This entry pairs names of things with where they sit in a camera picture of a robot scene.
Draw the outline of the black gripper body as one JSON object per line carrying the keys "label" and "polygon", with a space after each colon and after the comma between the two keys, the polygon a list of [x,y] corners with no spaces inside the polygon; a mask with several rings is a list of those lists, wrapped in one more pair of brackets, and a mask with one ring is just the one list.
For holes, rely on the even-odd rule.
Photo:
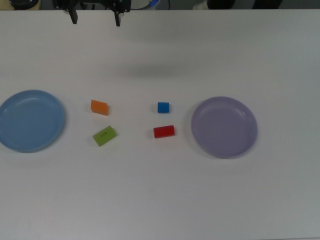
{"label": "black gripper body", "polygon": [[72,12],[80,4],[100,4],[106,9],[115,13],[124,13],[131,10],[131,0],[53,0],[52,4],[56,9]]}

